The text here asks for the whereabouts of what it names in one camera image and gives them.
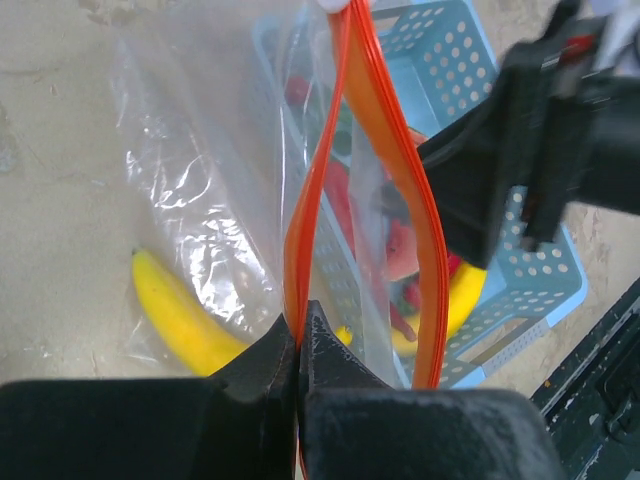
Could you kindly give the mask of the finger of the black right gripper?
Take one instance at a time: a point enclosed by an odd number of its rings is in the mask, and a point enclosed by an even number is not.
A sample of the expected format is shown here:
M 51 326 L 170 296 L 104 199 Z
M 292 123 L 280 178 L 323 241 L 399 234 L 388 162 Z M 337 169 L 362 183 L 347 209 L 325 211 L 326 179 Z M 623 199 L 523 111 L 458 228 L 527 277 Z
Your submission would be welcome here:
M 418 149 L 447 246 L 475 267 L 491 261 L 509 189 L 531 174 L 554 73 L 551 41 L 516 43 L 488 96 Z

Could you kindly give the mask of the clear bag with orange zipper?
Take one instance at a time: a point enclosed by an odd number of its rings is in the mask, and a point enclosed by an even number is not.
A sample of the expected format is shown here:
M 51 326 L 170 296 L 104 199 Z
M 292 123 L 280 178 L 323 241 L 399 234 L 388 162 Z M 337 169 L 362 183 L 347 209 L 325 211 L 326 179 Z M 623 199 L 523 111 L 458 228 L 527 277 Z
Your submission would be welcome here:
M 189 1 L 126 28 L 118 126 L 129 184 L 170 242 L 167 267 L 218 325 L 250 346 L 277 320 L 295 343 L 294 466 L 302 469 L 299 364 L 312 255 L 340 106 L 348 105 L 418 227 L 428 309 L 411 390 L 435 390 L 446 333 L 446 249 L 367 1 Z M 302 75 L 323 94 L 311 150 L 285 99 Z

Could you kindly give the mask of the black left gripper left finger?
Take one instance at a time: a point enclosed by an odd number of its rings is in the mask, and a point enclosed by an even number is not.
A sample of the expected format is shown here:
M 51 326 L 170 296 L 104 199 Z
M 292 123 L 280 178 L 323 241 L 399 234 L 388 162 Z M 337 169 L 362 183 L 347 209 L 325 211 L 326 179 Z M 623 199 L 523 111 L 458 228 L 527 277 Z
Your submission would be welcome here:
M 283 320 L 208 377 L 1 389 L 5 479 L 290 479 L 295 343 Z

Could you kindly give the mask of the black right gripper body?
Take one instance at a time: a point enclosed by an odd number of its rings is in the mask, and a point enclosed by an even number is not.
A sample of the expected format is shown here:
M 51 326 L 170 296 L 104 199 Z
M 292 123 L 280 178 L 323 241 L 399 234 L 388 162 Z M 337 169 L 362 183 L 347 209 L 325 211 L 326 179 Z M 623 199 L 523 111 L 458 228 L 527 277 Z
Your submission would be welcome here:
M 571 202 L 639 212 L 639 79 L 621 67 L 639 54 L 639 4 L 591 18 L 580 7 L 559 2 L 532 44 L 543 61 L 526 133 L 525 250 L 554 239 Z

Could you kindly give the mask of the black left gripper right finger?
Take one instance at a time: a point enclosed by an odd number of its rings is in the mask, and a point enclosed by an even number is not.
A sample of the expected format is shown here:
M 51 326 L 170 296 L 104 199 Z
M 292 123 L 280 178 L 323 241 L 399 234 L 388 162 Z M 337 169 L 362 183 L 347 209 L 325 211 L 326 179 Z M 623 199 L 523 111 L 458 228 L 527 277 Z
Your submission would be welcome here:
M 499 389 L 395 390 L 307 310 L 299 364 L 307 479 L 560 479 L 538 409 Z

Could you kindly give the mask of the watermelon slice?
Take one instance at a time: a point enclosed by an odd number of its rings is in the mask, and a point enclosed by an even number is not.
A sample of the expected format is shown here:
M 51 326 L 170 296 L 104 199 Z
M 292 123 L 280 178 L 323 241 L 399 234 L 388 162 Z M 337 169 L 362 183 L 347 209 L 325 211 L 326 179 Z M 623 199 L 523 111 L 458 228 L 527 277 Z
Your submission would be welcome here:
M 386 245 L 387 275 L 392 282 L 414 275 L 419 270 L 417 239 L 414 229 L 394 219 Z

